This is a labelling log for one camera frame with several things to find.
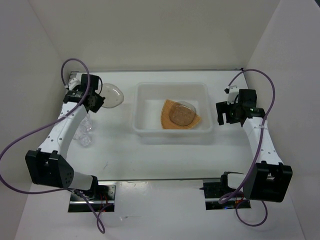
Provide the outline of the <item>clear glass plate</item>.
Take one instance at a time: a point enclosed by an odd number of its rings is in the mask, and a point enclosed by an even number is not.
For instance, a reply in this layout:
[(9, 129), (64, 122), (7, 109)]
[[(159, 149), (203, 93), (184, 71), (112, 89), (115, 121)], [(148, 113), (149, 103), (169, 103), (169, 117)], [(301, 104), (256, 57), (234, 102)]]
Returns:
[(124, 101), (124, 94), (122, 91), (111, 83), (104, 83), (99, 94), (104, 98), (102, 107), (107, 109), (115, 108), (121, 105)]
[(185, 127), (192, 123), (197, 114), (196, 108), (188, 102), (174, 102), (169, 110), (169, 119), (176, 125)]

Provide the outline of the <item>woven bamboo basket tray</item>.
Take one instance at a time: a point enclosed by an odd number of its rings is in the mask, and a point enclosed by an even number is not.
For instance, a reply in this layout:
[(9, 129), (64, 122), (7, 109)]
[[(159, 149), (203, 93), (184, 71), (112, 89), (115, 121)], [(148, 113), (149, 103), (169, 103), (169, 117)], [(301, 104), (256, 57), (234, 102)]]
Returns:
[(161, 110), (161, 115), (160, 115), (160, 123), (164, 130), (190, 130), (190, 129), (194, 129), (197, 125), (200, 124), (200, 122), (202, 121), (202, 118), (197, 114), (197, 112), (192, 123), (187, 126), (179, 126), (173, 123), (169, 118), (169, 111), (174, 102), (179, 102), (179, 101), (173, 101), (170, 99), (166, 99), (164, 101), (164, 104)]

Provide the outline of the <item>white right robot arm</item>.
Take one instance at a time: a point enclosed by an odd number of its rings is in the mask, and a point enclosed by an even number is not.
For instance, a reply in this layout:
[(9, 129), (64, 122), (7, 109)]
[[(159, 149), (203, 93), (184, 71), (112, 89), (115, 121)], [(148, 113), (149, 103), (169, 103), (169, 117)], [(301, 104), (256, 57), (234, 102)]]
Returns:
[(219, 184), (220, 193), (229, 197), (237, 191), (248, 200), (282, 202), (293, 170), (277, 154), (269, 133), (267, 115), (263, 108), (257, 107), (256, 91), (232, 85), (225, 92), (227, 100), (216, 104), (218, 124), (241, 125), (249, 141), (253, 162), (238, 188), (233, 180), (226, 179)]

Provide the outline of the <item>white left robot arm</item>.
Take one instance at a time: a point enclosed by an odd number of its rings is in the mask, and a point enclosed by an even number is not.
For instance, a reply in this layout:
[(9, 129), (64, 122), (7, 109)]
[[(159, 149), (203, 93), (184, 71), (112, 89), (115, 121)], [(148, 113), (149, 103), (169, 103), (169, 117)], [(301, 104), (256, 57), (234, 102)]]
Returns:
[(74, 171), (67, 162), (67, 153), (82, 120), (89, 111), (96, 113), (104, 103), (104, 97), (96, 92), (101, 81), (97, 75), (82, 74), (80, 84), (69, 90), (63, 99), (59, 122), (37, 150), (29, 150), (25, 155), (34, 184), (76, 189), (88, 200), (98, 197), (98, 178)]

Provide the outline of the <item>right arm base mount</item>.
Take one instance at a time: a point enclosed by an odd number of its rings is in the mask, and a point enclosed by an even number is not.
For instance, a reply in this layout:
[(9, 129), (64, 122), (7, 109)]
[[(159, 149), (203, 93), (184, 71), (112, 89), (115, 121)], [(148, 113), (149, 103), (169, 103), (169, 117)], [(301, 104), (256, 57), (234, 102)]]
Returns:
[(251, 204), (244, 198), (242, 193), (238, 193), (235, 197), (231, 198), (228, 202), (220, 204), (219, 199), (227, 193), (231, 193), (234, 190), (224, 183), (221, 183), (219, 178), (205, 179), (203, 180), (203, 187), (200, 190), (204, 193), (205, 209), (211, 210), (229, 210), (235, 209), (239, 203), (243, 204), (240, 209), (250, 209)]

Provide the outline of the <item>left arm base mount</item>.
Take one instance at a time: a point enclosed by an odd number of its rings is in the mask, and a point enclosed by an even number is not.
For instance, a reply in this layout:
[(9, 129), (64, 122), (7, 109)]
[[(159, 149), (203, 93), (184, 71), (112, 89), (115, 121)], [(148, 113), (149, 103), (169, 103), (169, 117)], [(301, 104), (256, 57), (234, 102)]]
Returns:
[[(97, 193), (93, 196), (87, 196), (90, 206), (96, 213), (114, 212), (115, 211), (115, 196), (116, 196), (116, 181), (99, 181)], [(90, 207), (86, 201), (77, 193), (71, 193), (68, 205), (69, 213), (89, 213)]]

